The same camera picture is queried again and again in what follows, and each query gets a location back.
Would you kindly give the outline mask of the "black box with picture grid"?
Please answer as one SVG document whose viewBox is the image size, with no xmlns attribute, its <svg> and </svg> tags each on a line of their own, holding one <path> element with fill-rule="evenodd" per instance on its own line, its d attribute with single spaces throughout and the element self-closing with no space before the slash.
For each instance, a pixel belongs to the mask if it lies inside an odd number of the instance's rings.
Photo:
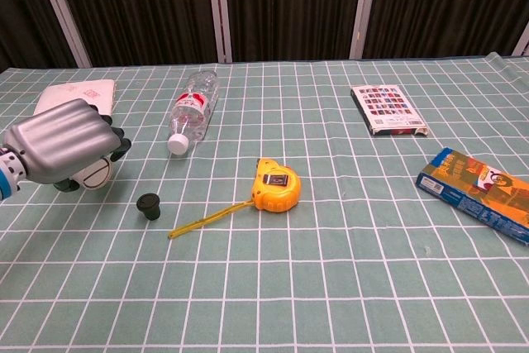
<svg viewBox="0 0 529 353">
<path fill-rule="evenodd" d="M 427 124 L 398 85 L 352 86 L 350 95 L 372 136 L 428 136 Z"/>
</svg>

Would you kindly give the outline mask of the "white folded cloth red print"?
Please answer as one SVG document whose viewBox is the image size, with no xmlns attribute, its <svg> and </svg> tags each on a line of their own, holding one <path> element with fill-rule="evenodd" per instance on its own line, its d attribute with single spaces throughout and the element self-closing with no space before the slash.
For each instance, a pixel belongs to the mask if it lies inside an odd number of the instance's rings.
<svg viewBox="0 0 529 353">
<path fill-rule="evenodd" d="M 112 115 L 116 82 L 112 79 L 70 82 L 48 86 L 40 95 L 34 115 L 81 98 L 97 107 L 101 115 Z"/>
</svg>

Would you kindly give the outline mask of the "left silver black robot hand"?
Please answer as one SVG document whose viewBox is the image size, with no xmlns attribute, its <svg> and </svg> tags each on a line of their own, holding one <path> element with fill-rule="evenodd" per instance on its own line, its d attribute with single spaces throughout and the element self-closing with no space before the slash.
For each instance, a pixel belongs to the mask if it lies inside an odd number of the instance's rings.
<svg viewBox="0 0 529 353">
<path fill-rule="evenodd" d="M 11 125 L 0 148 L 19 156 L 26 180 L 72 192 L 79 188 L 79 171 L 102 158 L 118 161 L 131 141 L 111 117 L 78 98 Z"/>
</svg>

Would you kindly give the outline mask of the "green white checked tablecloth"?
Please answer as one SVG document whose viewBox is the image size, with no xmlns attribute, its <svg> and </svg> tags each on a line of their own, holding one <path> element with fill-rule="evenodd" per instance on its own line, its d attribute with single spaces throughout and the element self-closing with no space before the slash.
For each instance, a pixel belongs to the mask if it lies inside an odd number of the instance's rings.
<svg viewBox="0 0 529 353">
<path fill-rule="evenodd" d="M 51 84 L 113 79 L 132 142 L 99 190 L 0 202 L 0 353 L 529 353 L 529 247 L 415 185 L 446 147 L 529 181 L 529 57 L 215 70 L 182 157 L 168 121 L 192 65 L 0 73 L 0 137 Z M 385 84 L 428 136 L 369 133 L 350 89 Z M 248 200 L 262 158 L 298 174 L 295 207 L 168 238 Z"/>
</svg>

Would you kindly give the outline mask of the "white screen frame post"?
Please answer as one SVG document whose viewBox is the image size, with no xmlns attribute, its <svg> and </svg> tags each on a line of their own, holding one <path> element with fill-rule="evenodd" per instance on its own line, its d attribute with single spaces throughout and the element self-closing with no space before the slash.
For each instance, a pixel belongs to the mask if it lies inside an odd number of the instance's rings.
<svg viewBox="0 0 529 353">
<path fill-rule="evenodd" d="M 77 66 L 79 68 L 92 68 L 92 62 L 67 0 L 50 0 L 50 3 Z"/>
<path fill-rule="evenodd" d="M 527 48 L 529 48 L 529 22 L 527 23 L 522 34 L 520 35 L 520 38 L 518 39 L 512 51 L 512 56 L 524 55 Z"/>
<path fill-rule="evenodd" d="M 358 0 L 357 2 L 350 43 L 350 60 L 359 60 L 363 57 L 372 2 L 373 0 Z"/>
<path fill-rule="evenodd" d="M 212 19 L 215 33 L 217 62 L 231 63 L 231 30 L 229 21 L 228 1 L 211 0 Z"/>
</svg>

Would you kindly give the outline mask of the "small black stopper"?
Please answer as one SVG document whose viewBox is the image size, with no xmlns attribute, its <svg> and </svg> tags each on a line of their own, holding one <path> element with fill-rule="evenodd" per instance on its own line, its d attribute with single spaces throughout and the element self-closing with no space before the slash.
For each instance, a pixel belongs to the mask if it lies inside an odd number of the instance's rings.
<svg viewBox="0 0 529 353">
<path fill-rule="evenodd" d="M 136 201 L 136 207 L 150 221 L 160 217 L 160 197 L 156 193 L 142 194 Z"/>
</svg>

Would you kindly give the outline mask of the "yellow tape measure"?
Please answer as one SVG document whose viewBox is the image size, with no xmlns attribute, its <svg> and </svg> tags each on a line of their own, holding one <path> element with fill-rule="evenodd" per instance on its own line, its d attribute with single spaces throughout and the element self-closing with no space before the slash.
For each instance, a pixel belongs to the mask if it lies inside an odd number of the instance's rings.
<svg viewBox="0 0 529 353">
<path fill-rule="evenodd" d="M 298 204 L 302 182 L 298 174 L 287 165 L 262 158 L 257 161 L 255 179 L 250 198 L 212 215 L 177 227 L 168 234 L 170 240 L 204 227 L 243 208 L 253 207 L 266 212 L 287 212 Z"/>
</svg>

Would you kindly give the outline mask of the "clear plastic water bottle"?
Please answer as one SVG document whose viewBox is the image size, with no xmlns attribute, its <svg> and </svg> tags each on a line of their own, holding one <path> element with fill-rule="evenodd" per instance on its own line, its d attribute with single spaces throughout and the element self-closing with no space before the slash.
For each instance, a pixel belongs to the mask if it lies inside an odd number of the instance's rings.
<svg viewBox="0 0 529 353">
<path fill-rule="evenodd" d="M 218 98 L 219 81 L 214 70 L 189 76 L 179 91 L 169 119 L 167 146 L 173 155 L 184 155 L 207 132 Z"/>
</svg>

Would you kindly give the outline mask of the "blue orange flat box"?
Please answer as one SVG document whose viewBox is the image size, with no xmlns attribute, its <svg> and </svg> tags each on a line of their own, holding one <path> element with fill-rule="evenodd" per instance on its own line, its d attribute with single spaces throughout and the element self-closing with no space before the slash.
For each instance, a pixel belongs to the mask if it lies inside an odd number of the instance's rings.
<svg viewBox="0 0 529 353">
<path fill-rule="evenodd" d="M 416 186 L 529 246 L 529 182 L 446 147 Z"/>
</svg>

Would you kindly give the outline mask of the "white paper cup green flower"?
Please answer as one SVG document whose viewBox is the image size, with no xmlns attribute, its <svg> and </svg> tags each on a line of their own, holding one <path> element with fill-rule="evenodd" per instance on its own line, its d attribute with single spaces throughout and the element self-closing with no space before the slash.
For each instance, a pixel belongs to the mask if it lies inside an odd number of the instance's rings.
<svg viewBox="0 0 529 353">
<path fill-rule="evenodd" d="M 79 179 L 86 189 L 99 189 L 108 182 L 111 174 L 112 164 L 110 160 L 102 158 L 84 168 L 79 174 Z"/>
</svg>

